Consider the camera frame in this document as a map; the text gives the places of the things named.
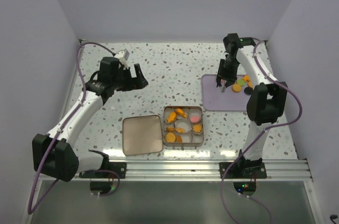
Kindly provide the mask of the metal tongs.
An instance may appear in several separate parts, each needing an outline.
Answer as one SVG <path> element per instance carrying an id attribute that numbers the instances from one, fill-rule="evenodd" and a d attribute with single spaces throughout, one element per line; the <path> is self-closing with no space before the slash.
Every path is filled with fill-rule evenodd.
<path id="1" fill-rule="evenodd" d="M 226 82 L 224 80 L 221 81 L 220 90 L 221 90 L 222 93 L 224 93 L 225 90 L 226 90 Z"/>

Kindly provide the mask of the orange fish cookie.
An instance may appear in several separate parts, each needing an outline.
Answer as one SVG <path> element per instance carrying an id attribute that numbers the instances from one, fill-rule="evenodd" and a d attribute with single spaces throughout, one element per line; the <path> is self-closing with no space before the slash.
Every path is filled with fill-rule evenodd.
<path id="1" fill-rule="evenodd" d="M 176 112 L 171 112 L 171 113 L 168 115 L 168 117 L 167 117 L 167 119 L 166 119 L 166 122 L 167 122 L 168 124 L 170 124 L 170 123 L 174 122 L 174 121 L 176 120 L 176 118 L 177 118 Z"/>
<path id="2" fill-rule="evenodd" d="M 187 118 L 186 113 L 182 109 L 177 108 L 177 109 L 175 109 L 175 112 L 178 116 L 183 117 L 183 118 Z"/>

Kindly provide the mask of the gold tin lid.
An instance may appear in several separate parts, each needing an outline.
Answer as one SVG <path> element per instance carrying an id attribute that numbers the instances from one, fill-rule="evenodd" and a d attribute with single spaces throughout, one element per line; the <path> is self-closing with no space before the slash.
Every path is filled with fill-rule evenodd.
<path id="1" fill-rule="evenodd" d="M 163 150 L 162 123 L 158 115 L 125 118 L 122 122 L 122 151 L 126 156 Z"/>

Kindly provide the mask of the small orange flower cookie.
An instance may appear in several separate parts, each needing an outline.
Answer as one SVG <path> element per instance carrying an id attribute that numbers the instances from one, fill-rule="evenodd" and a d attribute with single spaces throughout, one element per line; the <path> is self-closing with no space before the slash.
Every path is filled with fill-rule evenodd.
<path id="1" fill-rule="evenodd" d="M 167 131 L 167 132 L 174 132 L 174 131 L 175 131 L 175 128 L 174 128 L 174 127 L 167 127 L 167 128 L 166 128 L 166 131 Z"/>

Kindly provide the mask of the pink round cookie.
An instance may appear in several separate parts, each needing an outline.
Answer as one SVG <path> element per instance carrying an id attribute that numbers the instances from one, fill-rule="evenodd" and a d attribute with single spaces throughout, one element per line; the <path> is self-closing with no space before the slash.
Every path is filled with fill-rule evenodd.
<path id="1" fill-rule="evenodd" d="M 200 117 L 195 115 L 190 117 L 191 123 L 198 123 L 200 121 Z"/>

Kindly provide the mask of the large orange waffle cookie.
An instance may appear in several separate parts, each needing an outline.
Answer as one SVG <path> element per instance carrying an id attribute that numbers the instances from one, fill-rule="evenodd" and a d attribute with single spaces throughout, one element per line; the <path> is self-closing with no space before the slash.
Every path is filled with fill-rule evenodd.
<path id="1" fill-rule="evenodd" d="M 173 132 L 167 133 L 165 136 L 165 141 L 169 143 L 176 142 L 176 135 Z"/>

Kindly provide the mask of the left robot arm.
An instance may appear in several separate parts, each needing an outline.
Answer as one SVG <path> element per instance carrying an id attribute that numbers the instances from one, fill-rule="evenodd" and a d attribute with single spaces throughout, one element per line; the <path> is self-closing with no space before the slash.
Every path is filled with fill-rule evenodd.
<path id="1" fill-rule="evenodd" d="M 33 167 L 38 174 L 69 182 L 77 173 L 93 172 L 103 178 L 109 174 L 107 154 L 90 150 L 89 155 L 79 157 L 73 147 L 80 133 L 92 116 L 99 111 L 116 91 L 133 91 L 148 86 L 139 64 L 132 77 L 130 67 L 121 59 L 104 57 L 99 70 L 89 81 L 83 82 L 83 90 L 65 117 L 45 135 L 37 134 L 32 140 Z"/>

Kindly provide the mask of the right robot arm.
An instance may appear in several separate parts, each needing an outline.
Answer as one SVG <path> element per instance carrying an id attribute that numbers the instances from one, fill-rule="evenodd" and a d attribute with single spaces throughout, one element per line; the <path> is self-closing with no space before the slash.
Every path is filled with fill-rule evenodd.
<path id="1" fill-rule="evenodd" d="M 249 177 L 255 169 L 260 169 L 269 126 L 283 115 L 287 87 L 269 80 L 270 71 L 256 53 L 259 42 L 251 37 L 240 38 L 237 33 L 229 33 L 223 39 L 226 56 L 220 60 L 217 72 L 217 87 L 226 89 L 234 86 L 238 67 L 241 65 L 252 83 L 253 92 L 247 102 L 246 112 L 250 120 L 249 131 L 239 156 L 228 167 L 231 174 Z"/>

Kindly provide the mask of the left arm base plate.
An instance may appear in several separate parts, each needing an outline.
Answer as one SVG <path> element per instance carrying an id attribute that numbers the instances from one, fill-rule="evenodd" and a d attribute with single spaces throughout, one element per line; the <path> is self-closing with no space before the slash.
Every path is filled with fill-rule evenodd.
<path id="1" fill-rule="evenodd" d="M 120 178 L 126 177 L 127 163 L 126 162 L 109 162 L 107 167 L 99 170 L 90 171 L 97 178 Z"/>

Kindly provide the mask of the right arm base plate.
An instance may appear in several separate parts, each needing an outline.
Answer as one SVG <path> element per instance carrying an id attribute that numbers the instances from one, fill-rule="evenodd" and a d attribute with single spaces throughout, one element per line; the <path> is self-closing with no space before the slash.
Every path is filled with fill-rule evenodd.
<path id="1" fill-rule="evenodd" d="M 235 163 L 227 172 L 226 179 L 266 179 L 267 173 L 265 164 L 260 160 L 246 163 Z"/>

